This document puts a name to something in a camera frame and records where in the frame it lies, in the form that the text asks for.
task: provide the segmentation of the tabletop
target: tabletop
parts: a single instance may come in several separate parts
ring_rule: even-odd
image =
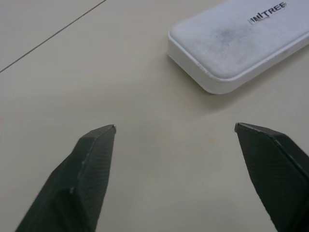
[[[1,231],[16,229],[77,140],[107,124],[117,134],[97,232],[276,231],[234,125],[286,133],[309,152],[309,48],[208,94],[167,56],[167,34],[220,2],[0,3]]]

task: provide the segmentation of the white plastic box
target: white plastic box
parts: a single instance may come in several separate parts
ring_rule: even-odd
[[[309,0],[230,0],[177,24],[168,54],[207,92],[225,94],[307,44]]]

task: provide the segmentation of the unitree logo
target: unitree logo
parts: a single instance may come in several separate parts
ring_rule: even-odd
[[[274,7],[270,8],[267,11],[258,13],[255,17],[252,17],[252,18],[248,19],[248,21],[251,24],[255,24],[255,23],[257,23],[258,21],[260,21],[262,19],[270,17],[272,14],[274,14],[274,13],[284,9],[285,7],[286,7],[286,2],[282,2],[282,3],[278,4],[278,5],[275,5]]]

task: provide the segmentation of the white case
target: white case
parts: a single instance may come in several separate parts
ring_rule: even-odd
[[[230,0],[177,24],[169,56],[225,94],[309,44],[309,0]]]

